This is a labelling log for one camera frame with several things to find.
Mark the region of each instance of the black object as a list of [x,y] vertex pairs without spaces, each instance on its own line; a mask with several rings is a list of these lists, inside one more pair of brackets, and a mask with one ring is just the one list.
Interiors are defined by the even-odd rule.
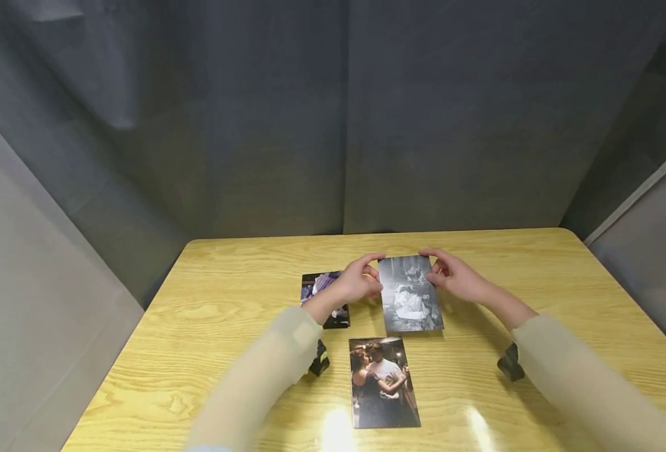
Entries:
[[319,377],[330,365],[331,361],[328,360],[328,349],[325,348],[323,341],[318,339],[318,356],[315,357],[308,370],[314,373],[315,376]]
[[498,361],[498,368],[511,381],[521,380],[526,374],[518,363],[518,346],[515,342],[508,348]]

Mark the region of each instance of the man in white shirt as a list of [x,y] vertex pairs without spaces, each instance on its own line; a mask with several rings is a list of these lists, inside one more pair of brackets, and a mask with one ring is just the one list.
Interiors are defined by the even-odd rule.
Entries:
[[[387,384],[393,384],[403,377],[403,371],[400,370],[397,363],[388,361],[382,357],[382,345],[380,343],[371,343],[367,348],[367,352],[370,354],[372,360],[366,368],[368,372],[373,372],[381,380],[385,380]],[[379,393],[382,403],[385,404],[385,425],[387,427],[397,427],[402,422],[401,389],[402,386],[395,394],[386,394],[384,391],[380,391]]]

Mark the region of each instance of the wooden table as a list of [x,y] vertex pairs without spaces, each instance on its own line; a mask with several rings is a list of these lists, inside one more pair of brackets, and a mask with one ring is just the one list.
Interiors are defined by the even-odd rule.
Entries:
[[[286,306],[303,273],[366,252],[450,250],[560,319],[666,411],[666,338],[574,234],[563,229],[195,240],[187,245],[72,433],[65,452],[179,451],[210,389]],[[331,367],[285,393],[261,451],[594,450],[523,380],[502,379],[510,343],[491,315],[442,299],[442,334],[404,336],[422,428],[352,428],[348,338],[385,336],[380,303],[325,330]],[[265,369],[260,369],[264,378]]]

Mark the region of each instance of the sheer sleeve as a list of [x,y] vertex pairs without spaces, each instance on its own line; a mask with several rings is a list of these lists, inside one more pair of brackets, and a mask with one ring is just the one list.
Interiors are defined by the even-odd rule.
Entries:
[[299,306],[286,309],[213,389],[185,451],[250,451],[267,412],[313,362],[322,330]]
[[666,415],[562,324],[539,315],[512,336],[533,384],[607,451],[666,451]]

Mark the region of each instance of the color photograph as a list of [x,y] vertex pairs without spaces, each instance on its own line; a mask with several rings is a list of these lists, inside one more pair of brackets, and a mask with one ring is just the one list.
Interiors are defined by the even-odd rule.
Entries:
[[385,330],[442,330],[436,287],[426,279],[431,261],[424,256],[387,257],[379,261]]
[[350,339],[355,428],[420,427],[403,339]]
[[[341,274],[342,271],[328,271],[303,275],[303,285],[300,287],[300,306],[304,305],[305,301],[313,298],[319,291],[333,284],[333,281],[337,280]],[[334,328],[348,328],[349,326],[350,311],[348,310],[348,305],[344,304],[342,308],[331,313],[330,317],[325,320],[323,328],[329,330]]]

